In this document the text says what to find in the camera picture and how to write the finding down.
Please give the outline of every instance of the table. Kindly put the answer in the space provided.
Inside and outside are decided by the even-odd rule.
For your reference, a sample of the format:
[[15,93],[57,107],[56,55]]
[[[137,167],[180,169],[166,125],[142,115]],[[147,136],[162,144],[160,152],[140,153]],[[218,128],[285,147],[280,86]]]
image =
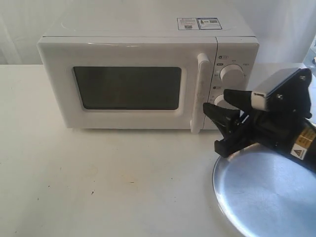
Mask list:
[[218,131],[67,129],[42,65],[0,66],[0,108],[0,236],[240,236],[212,189]]

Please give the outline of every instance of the microwave control panel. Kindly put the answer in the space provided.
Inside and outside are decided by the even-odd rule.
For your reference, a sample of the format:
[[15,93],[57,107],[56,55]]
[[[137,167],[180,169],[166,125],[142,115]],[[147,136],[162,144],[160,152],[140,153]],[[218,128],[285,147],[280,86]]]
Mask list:
[[[224,100],[224,89],[247,88],[259,44],[253,37],[218,37],[217,40],[218,49],[208,102],[234,109]],[[213,129],[214,126],[209,119],[205,119],[204,129]]]

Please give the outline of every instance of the round metal plate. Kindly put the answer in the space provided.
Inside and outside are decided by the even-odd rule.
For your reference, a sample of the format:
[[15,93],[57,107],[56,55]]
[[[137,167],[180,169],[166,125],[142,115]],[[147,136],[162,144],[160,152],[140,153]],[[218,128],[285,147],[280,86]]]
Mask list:
[[259,144],[219,157],[213,188],[245,236],[316,236],[316,175]]

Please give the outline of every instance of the white knob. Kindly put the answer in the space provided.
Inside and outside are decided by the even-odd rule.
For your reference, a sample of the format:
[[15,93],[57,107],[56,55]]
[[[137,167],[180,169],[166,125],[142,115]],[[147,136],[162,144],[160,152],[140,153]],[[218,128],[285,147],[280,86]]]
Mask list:
[[225,88],[231,88],[244,82],[242,68],[237,64],[230,64],[221,70],[220,77]]
[[231,109],[231,110],[237,109],[236,107],[232,106],[231,104],[229,104],[228,102],[226,102],[224,100],[223,94],[216,97],[216,99],[214,100],[214,105],[217,105],[217,106],[225,108],[225,109]]

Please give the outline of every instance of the white backdrop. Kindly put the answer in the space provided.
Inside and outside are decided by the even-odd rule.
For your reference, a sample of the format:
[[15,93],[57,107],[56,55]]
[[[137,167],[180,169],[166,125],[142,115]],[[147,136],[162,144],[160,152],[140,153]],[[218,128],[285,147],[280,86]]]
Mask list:
[[[0,0],[0,64],[40,64],[36,43],[71,1]],[[315,0],[228,1],[258,38],[257,62],[303,61],[316,34]]]

